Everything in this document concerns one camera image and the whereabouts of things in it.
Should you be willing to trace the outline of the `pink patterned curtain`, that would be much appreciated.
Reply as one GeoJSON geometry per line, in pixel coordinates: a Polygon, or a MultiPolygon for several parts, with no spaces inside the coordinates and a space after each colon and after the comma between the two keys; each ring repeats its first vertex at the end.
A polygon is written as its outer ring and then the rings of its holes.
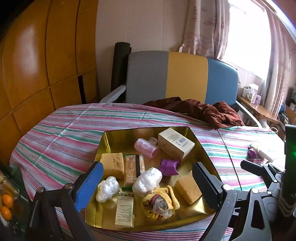
{"type": "Polygon", "coordinates": [[[180,53],[221,60],[225,54],[230,22],[226,0],[190,1],[180,53]]]}

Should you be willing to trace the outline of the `white foam block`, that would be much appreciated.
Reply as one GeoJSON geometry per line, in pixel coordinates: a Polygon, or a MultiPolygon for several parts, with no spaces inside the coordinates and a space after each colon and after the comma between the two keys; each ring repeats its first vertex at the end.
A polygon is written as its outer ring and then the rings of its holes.
{"type": "Polygon", "coordinates": [[[250,145],[250,148],[252,148],[256,152],[257,156],[259,156],[260,159],[266,159],[270,163],[274,162],[274,158],[272,157],[271,152],[266,147],[253,143],[250,145]]]}

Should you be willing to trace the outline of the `brown snack bar packet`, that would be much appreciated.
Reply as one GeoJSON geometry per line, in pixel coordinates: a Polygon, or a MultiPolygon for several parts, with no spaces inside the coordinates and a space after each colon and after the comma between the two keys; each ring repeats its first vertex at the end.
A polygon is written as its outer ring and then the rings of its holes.
{"type": "Polygon", "coordinates": [[[125,187],[132,186],[142,173],[145,172],[144,156],[125,155],[124,156],[125,175],[123,185],[125,187]]]}

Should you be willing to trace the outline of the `yellow sponge block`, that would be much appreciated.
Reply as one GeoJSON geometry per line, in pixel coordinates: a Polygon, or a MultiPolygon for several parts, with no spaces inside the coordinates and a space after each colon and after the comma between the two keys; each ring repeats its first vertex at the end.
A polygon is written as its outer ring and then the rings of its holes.
{"type": "Polygon", "coordinates": [[[202,196],[202,192],[193,178],[192,171],[179,178],[175,183],[175,188],[189,205],[192,205],[202,196]]]}

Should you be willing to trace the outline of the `striped pink green bedsheet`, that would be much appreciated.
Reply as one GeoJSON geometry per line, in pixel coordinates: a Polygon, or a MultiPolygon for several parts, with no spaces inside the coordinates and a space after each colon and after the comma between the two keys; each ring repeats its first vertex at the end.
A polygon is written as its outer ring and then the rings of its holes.
{"type": "Polygon", "coordinates": [[[265,128],[214,130],[205,123],[168,110],[139,104],[81,104],[60,108],[32,127],[16,144],[10,163],[19,167],[30,198],[36,190],[61,189],[93,164],[106,131],[187,126],[210,157],[221,180],[237,190],[265,191],[262,178],[241,169],[251,144],[263,145],[285,167],[285,144],[265,128]]]}

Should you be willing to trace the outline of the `wooden side shelf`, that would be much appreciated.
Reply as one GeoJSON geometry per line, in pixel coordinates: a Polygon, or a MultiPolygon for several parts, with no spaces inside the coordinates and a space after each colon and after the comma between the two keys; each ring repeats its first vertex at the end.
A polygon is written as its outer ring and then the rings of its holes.
{"type": "Polygon", "coordinates": [[[262,105],[253,104],[249,100],[247,100],[246,98],[239,96],[239,95],[237,96],[237,100],[241,104],[245,105],[250,111],[252,111],[254,113],[254,116],[258,120],[263,119],[266,121],[270,121],[274,124],[280,123],[280,121],[278,120],[278,117],[276,115],[272,114],[267,109],[265,109],[262,105]]]}

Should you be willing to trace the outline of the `tan sponge in tray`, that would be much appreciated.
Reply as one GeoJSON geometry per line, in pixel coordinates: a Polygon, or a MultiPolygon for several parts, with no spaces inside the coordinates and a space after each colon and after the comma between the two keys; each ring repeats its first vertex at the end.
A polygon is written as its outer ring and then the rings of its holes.
{"type": "Polygon", "coordinates": [[[103,165],[103,178],[113,176],[116,179],[123,179],[125,175],[124,158],[122,153],[102,154],[100,163],[103,165]]]}

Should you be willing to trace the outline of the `white plastic bag ball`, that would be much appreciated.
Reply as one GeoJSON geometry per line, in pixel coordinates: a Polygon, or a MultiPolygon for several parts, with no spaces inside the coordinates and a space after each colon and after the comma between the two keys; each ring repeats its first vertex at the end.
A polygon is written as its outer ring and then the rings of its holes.
{"type": "Polygon", "coordinates": [[[155,188],[159,187],[163,175],[161,171],[155,167],[151,167],[137,177],[132,186],[132,191],[140,196],[145,196],[155,188]]]}

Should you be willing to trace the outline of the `green white small box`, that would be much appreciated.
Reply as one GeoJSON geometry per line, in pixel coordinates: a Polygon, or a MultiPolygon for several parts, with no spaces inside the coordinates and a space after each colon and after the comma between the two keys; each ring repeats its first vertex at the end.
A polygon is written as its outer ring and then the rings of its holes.
{"type": "Polygon", "coordinates": [[[119,192],[115,214],[115,225],[122,227],[133,227],[133,204],[134,194],[132,192],[119,192]]]}

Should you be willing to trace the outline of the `pink hair roller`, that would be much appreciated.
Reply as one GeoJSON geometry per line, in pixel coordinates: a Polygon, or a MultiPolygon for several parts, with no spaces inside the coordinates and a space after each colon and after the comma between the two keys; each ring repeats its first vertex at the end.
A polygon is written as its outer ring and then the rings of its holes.
{"type": "Polygon", "coordinates": [[[134,144],[134,148],[149,158],[154,158],[159,152],[159,148],[156,145],[144,138],[138,138],[134,144]]]}

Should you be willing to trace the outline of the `cream cardboard box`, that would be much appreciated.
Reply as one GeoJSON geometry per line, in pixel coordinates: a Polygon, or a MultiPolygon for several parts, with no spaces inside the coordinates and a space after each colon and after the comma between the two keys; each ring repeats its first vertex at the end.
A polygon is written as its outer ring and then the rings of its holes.
{"type": "Polygon", "coordinates": [[[158,147],[173,160],[184,162],[195,143],[172,128],[158,134],[158,147]]]}

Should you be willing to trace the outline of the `grey yellow blue headboard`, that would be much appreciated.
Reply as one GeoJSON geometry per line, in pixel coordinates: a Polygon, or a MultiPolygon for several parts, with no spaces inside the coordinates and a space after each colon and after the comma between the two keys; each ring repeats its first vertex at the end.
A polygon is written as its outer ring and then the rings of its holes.
{"type": "Polygon", "coordinates": [[[218,60],[168,51],[139,51],[128,56],[128,103],[180,97],[233,106],[237,89],[237,70],[218,60]]]}

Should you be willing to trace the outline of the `black rolled mat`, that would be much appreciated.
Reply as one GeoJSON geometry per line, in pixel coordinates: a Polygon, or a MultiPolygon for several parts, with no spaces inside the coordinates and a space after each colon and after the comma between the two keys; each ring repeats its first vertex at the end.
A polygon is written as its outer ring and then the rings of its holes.
{"type": "Polygon", "coordinates": [[[114,46],[111,91],[126,84],[128,56],[132,52],[130,43],[117,42],[114,46]]]}

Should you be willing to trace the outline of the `small purple packet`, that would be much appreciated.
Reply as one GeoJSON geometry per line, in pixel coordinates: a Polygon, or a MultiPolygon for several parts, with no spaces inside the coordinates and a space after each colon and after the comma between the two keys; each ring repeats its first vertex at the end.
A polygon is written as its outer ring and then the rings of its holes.
{"type": "Polygon", "coordinates": [[[178,161],[162,159],[161,164],[158,169],[164,176],[176,176],[178,175],[177,166],[179,165],[178,161]]]}

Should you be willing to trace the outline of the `wooden wardrobe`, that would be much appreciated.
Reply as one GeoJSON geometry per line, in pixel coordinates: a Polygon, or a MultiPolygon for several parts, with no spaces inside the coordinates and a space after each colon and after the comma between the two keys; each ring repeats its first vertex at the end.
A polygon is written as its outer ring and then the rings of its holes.
{"type": "Polygon", "coordinates": [[[33,1],[1,41],[1,163],[53,111],[99,100],[97,1],[33,1]]]}

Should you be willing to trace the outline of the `white boxes on shelf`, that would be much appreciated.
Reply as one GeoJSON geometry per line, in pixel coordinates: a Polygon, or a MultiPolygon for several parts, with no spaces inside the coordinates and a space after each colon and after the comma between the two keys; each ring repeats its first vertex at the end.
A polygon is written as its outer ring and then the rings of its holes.
{"type": "Polygon", "coordinates": [[[247,88],[243,89],[242,97],[249,100],[252,104],[260,104],[261,96],[258,95],[259,86],[250,83],[247,88]]]}

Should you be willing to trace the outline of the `orange fruit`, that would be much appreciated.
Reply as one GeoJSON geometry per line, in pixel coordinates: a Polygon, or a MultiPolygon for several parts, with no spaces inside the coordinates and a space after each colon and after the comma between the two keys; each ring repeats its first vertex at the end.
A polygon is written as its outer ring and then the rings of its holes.
{"type": "Polygon", "coordinates": [[[11,209],[13,207],[14,199],[13,199],[13,197],[9,196],[8,194],[3,195],[2,201],[3,201],[3,205],[5,207],[7,207],[8,209],[11,209]]]}
{"type": "Polygon", "coordinates": [[[3,217],[3,219],[5,221],[10,221],[12,219],[12,214],[10,209],[8,209],[7,207],[3,206],[1,208],[1,216],[3,217]]]}

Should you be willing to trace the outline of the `gold metal tray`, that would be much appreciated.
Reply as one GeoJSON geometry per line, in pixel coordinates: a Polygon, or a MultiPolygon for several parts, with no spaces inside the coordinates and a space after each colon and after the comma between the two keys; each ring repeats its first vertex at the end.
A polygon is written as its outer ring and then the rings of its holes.
{"type": "Polygon", "coordinates": [[[214,213],[192,177],[217,171],[187,126],[107,131],[97,149],[103,178],[85,209],[88,225],[141,232],[187,225],[214,213]]]}

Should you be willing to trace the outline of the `yellow knitted sock bundle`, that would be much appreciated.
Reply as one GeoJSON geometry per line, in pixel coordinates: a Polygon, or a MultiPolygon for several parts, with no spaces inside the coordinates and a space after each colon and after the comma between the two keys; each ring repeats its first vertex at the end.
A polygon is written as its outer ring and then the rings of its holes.
{"type": "Polygon", "coordinates": [[[142,210],[146,217],[154,220],[170,218],[180,208],[171,186],[158,187],[142,199],[142,210]]]}

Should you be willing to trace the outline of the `dark red blanket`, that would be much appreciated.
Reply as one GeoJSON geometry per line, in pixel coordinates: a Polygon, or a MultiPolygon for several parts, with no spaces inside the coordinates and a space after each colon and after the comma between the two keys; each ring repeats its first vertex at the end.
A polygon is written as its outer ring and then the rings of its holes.
{"type": "Polygon", "coordinates": [[[244,126],[239,114],[224,101],[210,105],[195,99],[182,100],[180,97],[169,97],[148,101],[144,105],[186,114],[189,117],[208,123],[215,130],[232,126],[244,126]]]}

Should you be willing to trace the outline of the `purple snack packet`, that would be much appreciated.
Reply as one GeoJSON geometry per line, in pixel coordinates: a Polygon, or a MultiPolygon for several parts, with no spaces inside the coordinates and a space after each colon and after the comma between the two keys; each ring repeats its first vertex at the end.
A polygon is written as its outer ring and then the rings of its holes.
{"type": "Polygon", "coordinates": [[[252,160],[257,159],[257,152],[256,152],[256,150],[255,150],[253,147],[251,147],[251,146],[248,146],[248,147],[247,147],[247,158],[248,158],[248,159],[252,159],[252,160]]]}

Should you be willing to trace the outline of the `small white plastic ball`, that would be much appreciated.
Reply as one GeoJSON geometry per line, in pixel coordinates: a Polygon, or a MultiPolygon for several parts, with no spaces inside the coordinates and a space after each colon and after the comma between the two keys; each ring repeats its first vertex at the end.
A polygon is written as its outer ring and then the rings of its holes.
{"type": "Polygon", "coordinates": [[[97,186],[96,201],[105,203],[119,192],[120,185],[114,176],[109,176],[97,186]]]}

